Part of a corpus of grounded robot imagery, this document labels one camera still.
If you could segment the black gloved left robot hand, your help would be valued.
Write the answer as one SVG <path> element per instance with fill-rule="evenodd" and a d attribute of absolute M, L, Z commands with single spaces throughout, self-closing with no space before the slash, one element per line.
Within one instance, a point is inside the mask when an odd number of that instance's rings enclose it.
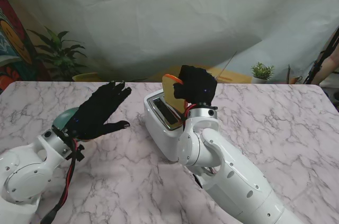
<path fill-rule="evenodd" d="M 128 121 L 107 123 L 107 120 L 131 91 L 124 82 L 116 84 L 112 81 L 100 86 L 66 123 L 66 133 L 79 140 L 92 140 L 129 127 Z"/>

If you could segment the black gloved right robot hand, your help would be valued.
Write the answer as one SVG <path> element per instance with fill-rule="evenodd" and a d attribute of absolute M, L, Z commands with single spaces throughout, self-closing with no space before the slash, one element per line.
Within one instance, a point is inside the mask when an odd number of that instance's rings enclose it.
<path fill-rule="evenodd" d="M 183 82 L 175 83 L 174 97 L 184 99 L 191 104 L 206 104 L 211 106 L 215 96 L 217 81 L 203 68 L 183 65 L 179 73 Z"/>

